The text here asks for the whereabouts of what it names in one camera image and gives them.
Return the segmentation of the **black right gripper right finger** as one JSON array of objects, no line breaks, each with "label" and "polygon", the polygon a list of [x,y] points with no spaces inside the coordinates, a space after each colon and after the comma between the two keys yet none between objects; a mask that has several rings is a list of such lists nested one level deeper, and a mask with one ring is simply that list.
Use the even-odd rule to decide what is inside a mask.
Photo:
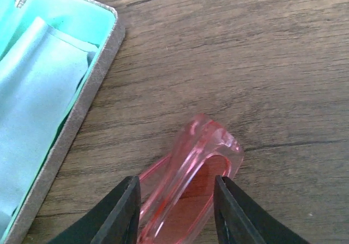
[{"label": "black right gripper right finger", "polygon": [[226,176],[215,177],[214,218],[219,243],[309,243]]}]

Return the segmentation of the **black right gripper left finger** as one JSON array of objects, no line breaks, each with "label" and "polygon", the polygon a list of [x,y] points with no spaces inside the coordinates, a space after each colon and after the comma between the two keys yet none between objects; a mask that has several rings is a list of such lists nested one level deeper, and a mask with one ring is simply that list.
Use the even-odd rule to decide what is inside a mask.
[{"label": "black right gripper left finger", "polygon": [[49,243],[136,243],[140,207],[140,180],[137,176],[127,176]]}]

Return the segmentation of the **pink transparent sunglasses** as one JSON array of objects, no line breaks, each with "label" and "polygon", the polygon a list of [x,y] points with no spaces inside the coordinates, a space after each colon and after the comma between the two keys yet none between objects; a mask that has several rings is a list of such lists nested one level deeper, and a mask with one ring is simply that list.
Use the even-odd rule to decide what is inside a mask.
[{"label": "pink transparent sunglasses", "polygon": [[242,147],[221,124],[192,117],[171,151],[140,175],[137,243],[193,243],[213,215],[215,177],[233,178],[242,161]]}]

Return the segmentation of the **light blue cleaning cloth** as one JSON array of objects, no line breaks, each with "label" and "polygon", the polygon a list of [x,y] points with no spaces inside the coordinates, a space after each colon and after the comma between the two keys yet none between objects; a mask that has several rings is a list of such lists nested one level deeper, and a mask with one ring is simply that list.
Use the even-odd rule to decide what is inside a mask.
[{"label": "light blue cleaning cloth", "polygon": [[1,231],[30,189],[96,52],[36,18],[1,60]]}]

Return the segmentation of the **grey case green lining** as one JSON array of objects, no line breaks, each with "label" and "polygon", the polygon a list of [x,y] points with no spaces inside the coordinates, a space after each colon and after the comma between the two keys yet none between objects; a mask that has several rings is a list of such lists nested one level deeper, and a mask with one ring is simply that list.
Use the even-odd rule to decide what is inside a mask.
[{"label": "grey case green lining", "polygon": [[21,243],[35,219],[125,36],[117,11],[95,0],[1,0],[1,60],[36,18],[97,47],[47,155],[1,243]]}]

